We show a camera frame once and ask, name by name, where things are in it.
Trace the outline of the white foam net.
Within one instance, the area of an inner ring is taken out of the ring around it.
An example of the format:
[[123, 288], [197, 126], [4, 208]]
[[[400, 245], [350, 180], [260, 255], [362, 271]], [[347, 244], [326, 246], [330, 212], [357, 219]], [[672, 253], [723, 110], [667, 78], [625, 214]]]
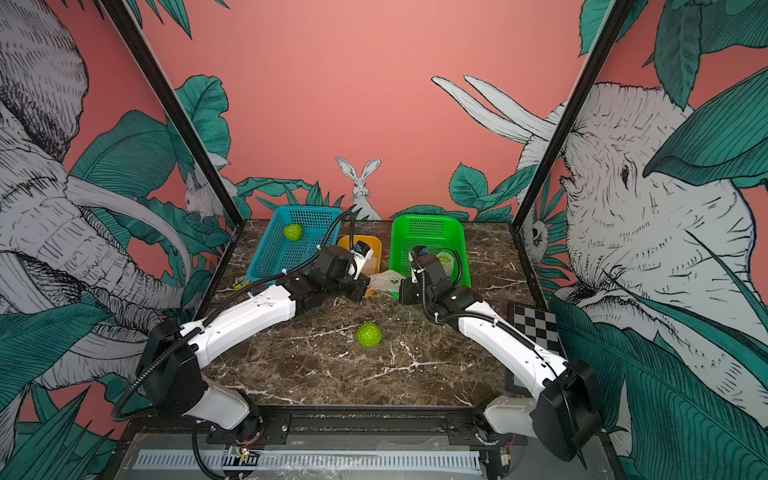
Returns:
[[455, 266], [455, 258], [453, 254], [449, 251], [441, 251], [437, 254], [437, 258], [443, 266], [446, 274], [451, 275]]
[[375, 292], [397, 294], [404, 276], [394, 270], [386, 270], [370, 277], [368, 288]]

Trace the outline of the yellow plastic tub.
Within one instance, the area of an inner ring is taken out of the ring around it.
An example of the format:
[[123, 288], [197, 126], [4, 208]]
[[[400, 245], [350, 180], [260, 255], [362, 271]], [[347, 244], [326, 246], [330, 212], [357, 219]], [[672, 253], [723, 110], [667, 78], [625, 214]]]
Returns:
[[370, 298], [373, 293], [373, 276], [378, 274], [380, 272], [380, 263], [381, 263], [381, 254], [382, 254], [382, 243], [381, 241], [371, 235], [355, 235], [355, 243], [363, 242], [368, 246], [368, 252], [366, 253], [366, 263], [362, 269], [362, 273], [369, 277], [370, 283], [369, 287], [364, 295], [364, 298]]

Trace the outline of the green custard apple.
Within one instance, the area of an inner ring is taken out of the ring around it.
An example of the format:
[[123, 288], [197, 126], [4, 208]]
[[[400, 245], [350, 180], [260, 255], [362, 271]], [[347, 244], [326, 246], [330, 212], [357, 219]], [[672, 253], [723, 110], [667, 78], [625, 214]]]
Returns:
[[363, 347], [374, 348], [382, 342], [383, 334], [375, 323], [368, 322], [358, 328], [356, 338]]
[[290, 242], [298, 242], [303, 237], [303, 227], [298, 223], [290, 224], [283, 229], [283, 235]]

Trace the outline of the bright green plastic basket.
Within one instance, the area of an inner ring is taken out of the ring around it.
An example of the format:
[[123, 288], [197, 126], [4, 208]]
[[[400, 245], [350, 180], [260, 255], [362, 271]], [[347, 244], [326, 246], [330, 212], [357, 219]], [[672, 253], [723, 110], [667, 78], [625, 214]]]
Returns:
[[408, 254], [416, 246], [425, 246], [434, 255], [445, 252], [451, 260], [456, 260], [455, 251], [462, 266], [459, 284], [472, 286], [465, 231], [458, 220], [448, 216], [416, 214], [395, 219], [391, 227], [389, 269], [409, 277]]

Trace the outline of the green custard apple back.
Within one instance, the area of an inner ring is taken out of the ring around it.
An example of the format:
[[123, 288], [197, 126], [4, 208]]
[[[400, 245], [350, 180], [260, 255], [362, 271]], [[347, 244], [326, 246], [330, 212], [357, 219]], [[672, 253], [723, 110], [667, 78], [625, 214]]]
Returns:
[[290, 242], [298, 242], [303, 237], [303, 227], [298, 223], [290, 224], [283, 229], [283, 235]]

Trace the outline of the teal plastic basket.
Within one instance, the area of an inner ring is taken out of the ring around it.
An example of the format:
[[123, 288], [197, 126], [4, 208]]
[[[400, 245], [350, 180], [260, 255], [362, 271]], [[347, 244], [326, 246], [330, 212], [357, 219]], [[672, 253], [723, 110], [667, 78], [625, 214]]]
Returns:
[[[292, 270], [308, 260], [325, 238], [331, 224], [342, 213], [340, 208], [325, 206], [280, 206], [272, 215], [256, 253], [247, 269], [250, 282]], [[291, 241], [284, 229], [297, 224], [301, 237]]]

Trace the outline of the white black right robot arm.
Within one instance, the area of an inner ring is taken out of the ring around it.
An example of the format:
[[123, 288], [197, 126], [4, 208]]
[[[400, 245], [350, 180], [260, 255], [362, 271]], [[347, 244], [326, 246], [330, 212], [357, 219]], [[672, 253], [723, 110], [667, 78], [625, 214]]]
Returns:
[[408, 254], [411, 276], [399, 301], [419, 305], [426, 318], [449, 326], [491, 353], [531, 394], [500, 396], [480, 414], [477, 436], [485, 443], [509, 435], [536, 438], [555, 457], [570, 461], [603, 428], [602, 400], [594, 369], [570, 362], [524, 336], [473, 289], [460, 286], [424, 246]]

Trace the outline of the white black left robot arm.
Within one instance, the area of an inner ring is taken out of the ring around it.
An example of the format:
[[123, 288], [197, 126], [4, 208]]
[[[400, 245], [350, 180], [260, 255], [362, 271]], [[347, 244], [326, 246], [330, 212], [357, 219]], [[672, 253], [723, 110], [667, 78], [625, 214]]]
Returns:
[[252, 282], [205, 318], [176, 326], [163, 321], [149, 334], [135, 380], [114, 405], [114, 421], [127, 421], [128, 401], [144, 393], [149, 406], [139, 415], [189, 417], [235, 430], [253, 416], [240, 393], [207, 379], [202, 371], [241, 342], [321, 305], [332, 294], [359, 302], [369, 278], [365, 263], [371, 247], [351, 239], [343, 248], [322, 239], [315, 253], [292, 270]]

